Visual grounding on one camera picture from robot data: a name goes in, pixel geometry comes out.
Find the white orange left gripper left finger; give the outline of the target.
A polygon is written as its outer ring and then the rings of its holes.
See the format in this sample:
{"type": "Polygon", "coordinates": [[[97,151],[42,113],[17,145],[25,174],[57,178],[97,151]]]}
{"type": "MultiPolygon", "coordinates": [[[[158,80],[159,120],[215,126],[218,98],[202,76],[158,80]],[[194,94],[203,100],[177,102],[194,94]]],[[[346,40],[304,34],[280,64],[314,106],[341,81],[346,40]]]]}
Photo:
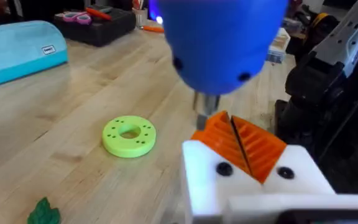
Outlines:
{"type": "Polygon", "coordinates": [[[226,111],[210,117],[204,130],[183,142],[181,171],[185,223],[221,223],[231,197],[262,192],[250,176],[226,111]]]}

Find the white orange left gripper right finger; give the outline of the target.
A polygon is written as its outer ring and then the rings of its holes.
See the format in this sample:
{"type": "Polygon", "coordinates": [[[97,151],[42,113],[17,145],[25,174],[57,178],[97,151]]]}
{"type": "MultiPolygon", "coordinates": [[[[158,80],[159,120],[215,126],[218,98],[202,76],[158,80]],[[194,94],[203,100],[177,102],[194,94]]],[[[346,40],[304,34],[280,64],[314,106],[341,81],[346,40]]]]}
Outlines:
{"type": "Polygon", "coordinates": [[[308,151],[287,144],[276,135],[233,116],[232,124],[250,175],[267,193],[334,194],[308,151]]]}

